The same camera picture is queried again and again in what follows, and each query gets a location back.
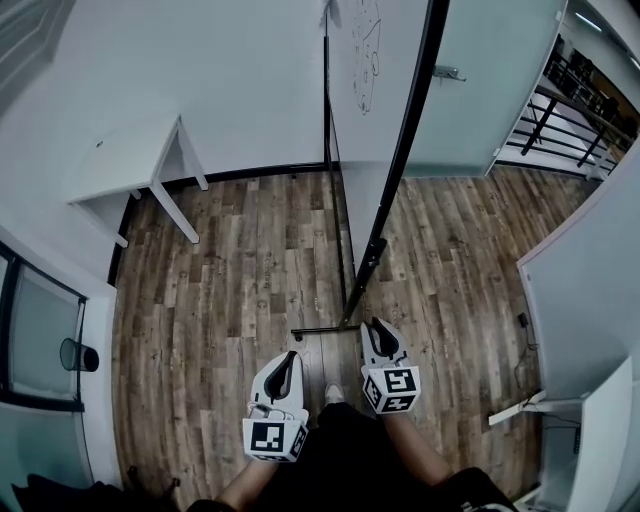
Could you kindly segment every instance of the black baseboard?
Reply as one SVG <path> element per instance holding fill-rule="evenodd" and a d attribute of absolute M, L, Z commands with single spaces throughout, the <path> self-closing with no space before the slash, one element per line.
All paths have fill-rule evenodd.
<path fill-rule="evenodd" d="M 216 174 L 206 174 L 205 178 L 209 183 L 217 183 L 219 181 L 241 180 L 247 178 L 260 178 L 262 176 L 278 176 L 280 174 L 299 174 L 302 172 L 320 172 L 325 170 L 324 162 L 312 162 L 308 164 L 293 164 L 293 165 L 272 165 L 269 167 L 254 167 L 252 169 L 240 169 L 238 171 L 226 171 Z M 168 181 L 163 183 L 166 190 L 181 190 L 185 187 L 197 185 L 198 182 L 195 178 L 182 178 L 179 180 Z M 122 222 L 120 223 L 120 229 L 118 234 L 122 237 L 127 236 L 127 230 L 129 229 L 129 223 L 133 216 L 137 200 L 133 196 L 129 196 L 127 206 L 122 216 Z M 120 266 L 120 259 L 122 257 L 122 247 L 115 244 L 113 249 L 113 256 L 111 256 L 111 265 L 109 266 L 109 275 L 107 277 L 107 284 L 115 286 L 116 278 L 118 276 L 118 267 Z"/>
<path fill-rule="evenodd" d="M 554 169 L 553 167 L 545 167 L 544 165 L 536 164 L 523 164 L 520 162 L 508 162 L 506 160 L 496 160 L 494 165 L 506 165 L 507 167 L 522 167 L 523 169 L 533 169 L 534 171 L 547 171 L 555 172 L 557 174 L 564 174 L 565 176 L 571 176 L 573 178 L 582 178 L 586 181 L 587 177 L 579 172 L 565 171 L 564 169 Z M 592 178 L 589 181 L 599 181 L 602 183 L 604 180 L 600 178 Z"/>

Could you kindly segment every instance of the person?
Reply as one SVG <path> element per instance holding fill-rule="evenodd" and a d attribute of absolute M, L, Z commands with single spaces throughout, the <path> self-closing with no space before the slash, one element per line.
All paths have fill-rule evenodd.
<path fill-rule="evenodd" d="M 325 401 L 297 462 L 251 460 L 215 501 L 188 512 L 515 510 L 481 470 L 454 474 L 407 413 L 364 416 L 336 383 Z"/>

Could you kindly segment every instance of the white desk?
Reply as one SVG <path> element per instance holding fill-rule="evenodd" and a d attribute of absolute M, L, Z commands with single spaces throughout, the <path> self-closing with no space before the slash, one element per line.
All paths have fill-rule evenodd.
<path fill-rule="evenodd" d="M 538 493 L 541 498 L 544 498 L 545 480 L 548 486 L 560 483 L 563 488 L 554 492 L 555 503 L 542 500 L 538 504 L 550 510 L 560 507 L 559 510 L 566 512 L 603 512 L 607 509 L 627 445 L 632 391 L 632 363 L 629 357 L 595 391 L 586 396 L 568 400 L 544 400 L 538 394 L 527 405 L 516 405 L 489 418 L 489 424 L 495 425 L 519 412 L 561 415 L 563 412 L 581 411 L 578 456 L 564 467 L 555 468 L 554 474 L 543 478 L 543 487 Z M 548 449 L 553 450 L 553 447 L 545 447 L 545 450 Z"/>
<path fill-rule="evenodd" d="M 198 180 L 202 190 L 207 190 L 209 185 L 180 116 L 169 114 L 115 130 L 98 141 L 77 172 L 70 176 L 67 203 L 76 205 L 114 242 L 127 247 L 128 242 L 84 201 L 117 192 L 130 192 L 140 199 L 138 189 L 149 187 L 186 237 L 192 243 L 198 243 L 200 237 L 160 182 L 160 170 L 176 137 L 182 149 L 186 173 Z"/>

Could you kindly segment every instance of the whiteboard drawing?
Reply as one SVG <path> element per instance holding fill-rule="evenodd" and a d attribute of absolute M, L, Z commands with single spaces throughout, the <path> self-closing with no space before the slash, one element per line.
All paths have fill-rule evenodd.
<path fill-rule="evenodd" d="M 378 47 L 381 24 L 378 0 L 356 0 L 351 30 L 355 45 L 353 91 L 362 115 L 371 110 L 373 84 L 380 72 Z"/>

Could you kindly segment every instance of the metal stand base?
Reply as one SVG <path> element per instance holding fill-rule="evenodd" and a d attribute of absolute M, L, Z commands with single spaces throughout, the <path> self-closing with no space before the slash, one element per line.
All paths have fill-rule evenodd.
<path fill-rule="evenodd" d="M 293 334 L 296 341 L 302 341 L 302 337 L 306 334 L 327 334 L 330 332 L 357 331 L 359 329 L 359 325 L 345 325 L 344 327 L 316 327 L 314 329 L 291 329 L 291 334 Z"/>

